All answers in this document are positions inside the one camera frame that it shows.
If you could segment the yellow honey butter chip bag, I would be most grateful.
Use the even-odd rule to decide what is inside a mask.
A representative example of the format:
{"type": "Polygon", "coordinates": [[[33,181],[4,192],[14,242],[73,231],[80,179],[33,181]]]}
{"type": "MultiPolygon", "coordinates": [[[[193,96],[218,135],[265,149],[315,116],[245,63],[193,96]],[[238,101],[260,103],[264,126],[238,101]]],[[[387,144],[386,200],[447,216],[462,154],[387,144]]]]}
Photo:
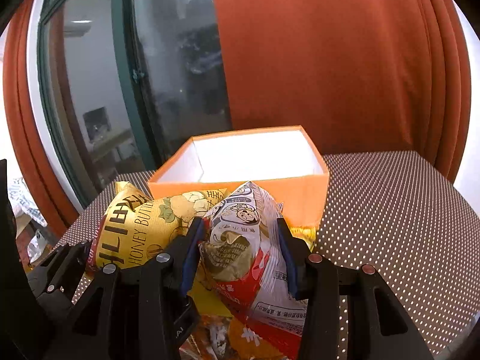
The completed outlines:
{"type": "Polygon", "coordinates": [[[208,189],[152,199],[128,181],[116,182],[90,247],[89,269],[109,263],[122,269],[141,266],[229,194],[227,189],[208,189]]]}

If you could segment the orange curtain left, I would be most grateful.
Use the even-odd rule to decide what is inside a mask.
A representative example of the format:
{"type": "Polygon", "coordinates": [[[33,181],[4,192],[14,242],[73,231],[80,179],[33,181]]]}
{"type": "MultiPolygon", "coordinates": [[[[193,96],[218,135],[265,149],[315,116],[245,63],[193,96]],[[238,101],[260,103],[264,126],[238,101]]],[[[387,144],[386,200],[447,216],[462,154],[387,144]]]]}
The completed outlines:
{"type": "Polygon", "coordinates": [[[47,225],[61,238],[78,218],[41,143],[27,78],[27,35],[34,0],[24,0],[8,25],[3,60],[3,96],[16,160],[47,225]]]}

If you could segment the brown polka dot tablecloth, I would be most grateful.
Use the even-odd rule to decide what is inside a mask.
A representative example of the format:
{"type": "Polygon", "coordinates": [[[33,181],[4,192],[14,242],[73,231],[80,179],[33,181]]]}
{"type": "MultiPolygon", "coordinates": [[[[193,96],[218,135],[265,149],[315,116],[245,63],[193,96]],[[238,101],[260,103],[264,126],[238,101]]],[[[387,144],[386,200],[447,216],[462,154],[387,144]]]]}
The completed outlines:
{"type": "Polygon", "coordinates": [[[413,151],[325,157],[315,249],[383,278],[371,310],[343,313],[344,359],[479,357],[479,217],[413,151]]]}

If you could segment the orange cardboard box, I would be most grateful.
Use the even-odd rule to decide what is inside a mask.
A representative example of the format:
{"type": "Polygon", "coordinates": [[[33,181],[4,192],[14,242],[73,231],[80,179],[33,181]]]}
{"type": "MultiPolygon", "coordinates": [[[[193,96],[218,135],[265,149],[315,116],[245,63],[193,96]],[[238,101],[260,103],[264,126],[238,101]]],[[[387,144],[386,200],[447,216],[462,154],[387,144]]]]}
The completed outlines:
{"type": "Polygon", "coordinates": [[[192,136],[149,179],[160,199],[200,189],[228,189],[252,181],[277,203],[291,227],[320,225],[329,169],[301,126],[254,128],[192,136]]]}

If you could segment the orange curtain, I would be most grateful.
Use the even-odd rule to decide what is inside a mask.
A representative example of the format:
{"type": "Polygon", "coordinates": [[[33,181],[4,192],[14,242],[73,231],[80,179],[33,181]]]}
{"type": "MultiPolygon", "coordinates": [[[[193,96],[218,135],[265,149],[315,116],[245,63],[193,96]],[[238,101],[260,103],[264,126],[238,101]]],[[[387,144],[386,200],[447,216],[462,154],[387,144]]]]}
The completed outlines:
{"type": "Polygon", "coordinates": [[[47,225],[61,238],[78,218],[41,143],[27,78],[27,35],[34,0],[24,0],[8,25],[3,60],[3,96],[16,160],[47,225]]]}
{"type": "Polygon", "coordinates": [[[470,123],[452,0],[214,0],[235,129],[301,125],[324,155],[414,150],[455,180],[470,123]]]}

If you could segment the orange curtain right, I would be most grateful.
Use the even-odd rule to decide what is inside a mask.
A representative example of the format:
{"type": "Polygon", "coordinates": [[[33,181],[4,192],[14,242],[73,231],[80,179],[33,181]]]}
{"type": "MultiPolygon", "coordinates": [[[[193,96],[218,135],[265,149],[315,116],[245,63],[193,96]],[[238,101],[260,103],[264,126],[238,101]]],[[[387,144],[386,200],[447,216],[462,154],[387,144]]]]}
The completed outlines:
{"type": "Polygon", "coordinates": [[[214,0],[235,129],[301,125],[324,155],[414,150],[455,180],[470,123],[452,0],[214,0]]]}

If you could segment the green framed glass door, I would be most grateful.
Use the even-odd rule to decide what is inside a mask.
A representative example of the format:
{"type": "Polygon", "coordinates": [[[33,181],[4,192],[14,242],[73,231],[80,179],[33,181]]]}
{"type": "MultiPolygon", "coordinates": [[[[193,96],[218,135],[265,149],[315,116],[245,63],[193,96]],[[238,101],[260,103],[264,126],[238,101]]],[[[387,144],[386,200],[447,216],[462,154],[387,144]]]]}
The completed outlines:
{"type": "Polygon", "coordinates": [[[37,50],[47,125],[81,207],[117,175],[232,127],[214,0],[44,0],[37,50]]]}

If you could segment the white red snack bag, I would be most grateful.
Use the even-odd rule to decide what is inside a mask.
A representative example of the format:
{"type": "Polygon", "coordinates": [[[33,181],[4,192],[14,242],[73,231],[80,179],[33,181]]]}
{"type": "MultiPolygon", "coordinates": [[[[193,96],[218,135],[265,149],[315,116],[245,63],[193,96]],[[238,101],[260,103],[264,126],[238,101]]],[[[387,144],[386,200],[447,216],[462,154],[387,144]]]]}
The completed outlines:
{"type": "Polygon", "coordinates": [[[266,190],[247,181],[206,214],[200,252],[208,280],[232,315],[255,339],[296,359],[308,303],[288,291],[281,211],[266,190]]]}

